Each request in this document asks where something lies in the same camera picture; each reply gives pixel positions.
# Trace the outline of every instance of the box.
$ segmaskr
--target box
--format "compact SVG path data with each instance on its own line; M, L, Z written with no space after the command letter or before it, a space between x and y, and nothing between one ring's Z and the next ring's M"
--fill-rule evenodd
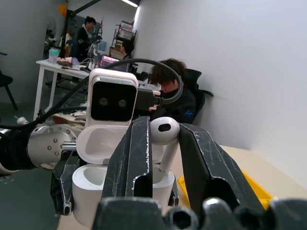
M128 22L125 22L125 21L121 21L120 27L122 29L130 31L130 32L132 32L132 30L133 30L133 25L128 23Z
M110 52L110 56L113 57L113 58L117 58L117 59L120 59L122 60L124 58L124 56L122 55L122 53L118 52L118 51L111 51Z
M134 33L126 31L126 30L119 29L118 36L121 37L121 38L127 39L127 40L131 40L132 37L134 36Z

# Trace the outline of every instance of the black jacket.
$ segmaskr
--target black jacket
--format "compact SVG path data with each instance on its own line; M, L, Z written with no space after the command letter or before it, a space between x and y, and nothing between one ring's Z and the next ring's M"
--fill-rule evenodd
M161 96L164 98L170 98L175 95L177 90L162 93ZM192 124L196 113L196 99L194 94L187 88L183 87L182 95L177 101L171 104L165 104L158 106L157 110L151 111L150 120L155 120L159 117L169 116L180 123Z
M131 59L131 58L133 58L131 54L126 54L125 57L123 58L123 60ZM127 72L132 73L132 71L133 71L132 64L129 64Z
M84 27L81 27L77 34L78 50L76 57L79 62L87 58L88 48L90 47L90 39Z

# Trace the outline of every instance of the white camera housing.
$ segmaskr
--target white camera housing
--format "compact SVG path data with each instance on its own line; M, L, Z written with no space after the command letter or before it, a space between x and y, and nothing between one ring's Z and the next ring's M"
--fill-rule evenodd
M85 126L129 126L138 86L131 73L94 69L89 76Z

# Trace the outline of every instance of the white wall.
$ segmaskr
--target white wall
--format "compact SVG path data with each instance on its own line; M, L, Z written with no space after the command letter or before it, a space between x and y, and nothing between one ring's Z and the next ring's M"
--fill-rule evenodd
M77 8L85 5L91 0L70 0L68 9L76 10ZM87 16L95 18L97 23L100 23L103 18L102 38L107 42L106 50L112 44L114 31L121 21L131 23L137 8L132 7L121 0L102 0L95 5L80 12L79 16L86 18Z
M307 1L142 0L135 57L203 72L199 124L307 188Z
M0 0L0 69L11 76L9 85L16 102L34 101L39 66L43 57L50 0ZM10 101L0 88L0 102Z

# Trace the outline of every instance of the camera lens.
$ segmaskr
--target camera lens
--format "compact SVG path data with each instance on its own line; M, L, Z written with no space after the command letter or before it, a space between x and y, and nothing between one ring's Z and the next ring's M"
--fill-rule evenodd
M108 100L106 97L103 97L99 100L100 105L106 106L108 104Z
M126 105L127 105L127 101L126 101L126 100L120 100L120 101L118 102L118 105L119 105L121 108L124 108L124 107L126 107Z

